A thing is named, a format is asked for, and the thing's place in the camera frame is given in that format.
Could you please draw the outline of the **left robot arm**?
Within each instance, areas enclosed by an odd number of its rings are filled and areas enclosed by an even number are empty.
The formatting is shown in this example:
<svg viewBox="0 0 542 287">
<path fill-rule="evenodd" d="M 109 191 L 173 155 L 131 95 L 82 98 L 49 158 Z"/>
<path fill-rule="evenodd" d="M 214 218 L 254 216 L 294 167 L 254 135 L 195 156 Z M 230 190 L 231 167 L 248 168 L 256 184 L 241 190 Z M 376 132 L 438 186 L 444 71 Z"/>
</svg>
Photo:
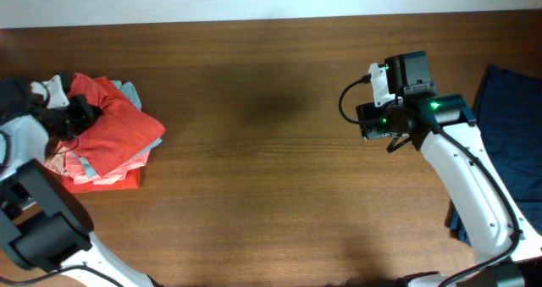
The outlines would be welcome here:
<svg viewBox="0 0 542 287">
<path fill-rule="evenodd" d="M 153 287 L 98 239 L 87 210 L 45 165 L 52 138 L 74 139 L 100 114 L 70 88 L 63 74 L 1 82 L 1 250 L 44 271 L 24 285 L 63 275 L 84 286 Z"/>
</svg>

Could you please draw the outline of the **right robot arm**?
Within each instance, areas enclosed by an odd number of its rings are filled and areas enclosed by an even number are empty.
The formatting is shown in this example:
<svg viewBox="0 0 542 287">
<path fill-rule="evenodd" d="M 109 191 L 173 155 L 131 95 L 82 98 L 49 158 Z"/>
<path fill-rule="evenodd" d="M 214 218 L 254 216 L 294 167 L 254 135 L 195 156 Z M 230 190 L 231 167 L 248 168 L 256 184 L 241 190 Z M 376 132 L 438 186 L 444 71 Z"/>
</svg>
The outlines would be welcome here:
<svg viewBox="0 0 542 287">
<path fill-rule="evenodd" d="M 463 222 L 474 266 L 446 276 L 438 271 L 398 280 L 400 286 L 539 286 L 541 236 L 523 216 L 482 141 L 477 120 L 459 94 L 440 94 L 426 52 L 371 63 L 360 80 L 373 90 L 357 106 L 362 138 L 389 137 L 388 152 L 407 143 L 442 180 Z"/>
</svg>

